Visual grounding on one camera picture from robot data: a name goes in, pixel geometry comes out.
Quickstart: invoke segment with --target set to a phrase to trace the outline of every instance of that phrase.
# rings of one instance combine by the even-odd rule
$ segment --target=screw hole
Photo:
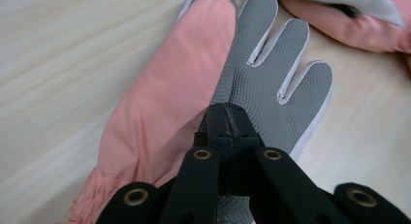
[[[363,190],[350,188],[347,191],[347,196],[351,199],[351,201],[357,203],[360,206],[367,208],[373,208],[377,206],[377,201],[375,200],[375,198],[364,192]]]
[[[200,149],[194,152],[194,157],[196,159],[202,159],[202,160],[207,159],[211,157],[211,152],[209,152],[208,150]]]
[[[123,201],[130,207],[141,205],[147,200],[148,192],[142,188],[135,188],[124,195]]]
[[[278,160],[281,158],[281,154],[272,149],[266,150],[264,156],[270,160]]]

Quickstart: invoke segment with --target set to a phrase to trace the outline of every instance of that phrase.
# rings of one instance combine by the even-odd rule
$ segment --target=wood grain
[[[0,0],[0,222],[55,223],[96,164],[122,94],[183,0]],[[278,24],[290,18],[280,10]],[[368,185],[411,216],[411,80],[403,60],[311,30],[331,103],[300,165],[326,190]]]

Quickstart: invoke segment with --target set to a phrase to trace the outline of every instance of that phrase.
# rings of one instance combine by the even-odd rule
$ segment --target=gray glove palm
[[[185,0],[180,14],[194,1]],[[325,109],[332,71],[320,61],[297,71],[309,38],[303,20],[289,20],[265,44],[277,9],[276,0],[246,0],[211,103],[242,106],[266,146],[297,159]],[[220,198],[218,218],[220,223],[251,223],[248,199]]]

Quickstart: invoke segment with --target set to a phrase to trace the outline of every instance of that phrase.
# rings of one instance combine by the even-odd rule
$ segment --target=pink fabric
[[[411,0],[393,0],[406,29],[367,15],[350,18],[343,12],[311,0],[280,0],[291,14],[354,48],[411,54]]]
[[[132,181],[162,185],[192,146],[226,62],[236,27],[230,0],[197,0],[140,72],[113,112],[96,168],[70,209],[95,223],[111,196]]]

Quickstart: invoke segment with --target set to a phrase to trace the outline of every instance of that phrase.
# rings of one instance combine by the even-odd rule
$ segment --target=glove
[[[276,0],[246,0],[224,73],[234,76],[229,102],[247,111],[265,145],[297,160],[326,109],[332,71],[321,61],[297,70],[309,38],[303,20],[289,20],[266,42],[276,14]],[[250,223],[248,199],[220,198],[218,217]]]
[[[162,185],[192,147],[233,42],[231,0],[196,0],[119,102],[69,220],[95,223],[123,185]]]
[[[385,20],[404,28],[405,23],[393,0],[313,0],[324,4],[345,4],[357,9],[360,13]]]
[[[307,20],[320,31],[350,47],[404,53],[411,69],[410,0],[280,1],[291,14]],[[341,12],[316,1],[349,5],[358,10]]]

